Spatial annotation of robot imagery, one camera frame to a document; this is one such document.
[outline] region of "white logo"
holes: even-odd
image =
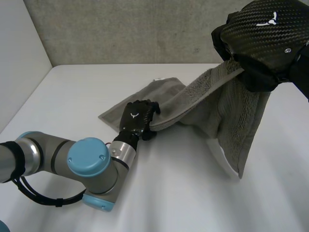
[[[263,24],[256,24],[258,27],[260,26],[267,26],[267,25],[276,25],[276,20],[277,20],[277,12],[274,12],[274,17],[268,21],[268,23],[263,23]]]
[[[135,117],[138,116],[138,115],[139,115],[139,114],[133,115],[133,114],[131,113],[132,118],[135,118]]]

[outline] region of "white tabletop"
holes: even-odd
[[[189,84],[213,66],[58,66],[0,134],[0,142],[32,130],[110,142],[116,132],[98,115],[153,79],[178,77]],[[0,185],[0,220],[11,232],[309,231],[308,119],[305,97],[292,84],[280,85],[269,99],[240,182],[227,177],[191,127],[176,125],[140,143],[110,213],[82,203],[41,206],[6,183]],[[54,198],[83,189],[45,172],[27,179]]]

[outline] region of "gray towel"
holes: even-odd
[[[177,78],[151,82],[99,118],[116,131],[128,102],[159,102],[161,114],[150,128],[163,130],[176,122],[192,125],[218,139],[229,165],[242,178],[248,153],[269,93],[251,93],[237,78],[243,69],[233,60],[209,69],[187,87]]]

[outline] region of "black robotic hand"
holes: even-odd
[[[298,0],[256,0],[230,14],[211,35],[222,59],[233,57],[245,70],[239,79],[249,91],[272,91],[292,81],[309,97],[309,76],[290,73],[300,57],[309,62],[307,5]]]
[[[128,103],[120,121],[120,131],[129,131],[142,140],[150,140],[156,136],[155,131],[149,128],[154,113],[161,113],[157,102],[135,101]]]

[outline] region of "gray wall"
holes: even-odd
[[[218,63],[212,30],[251,1],[24,0],[53,66]]]

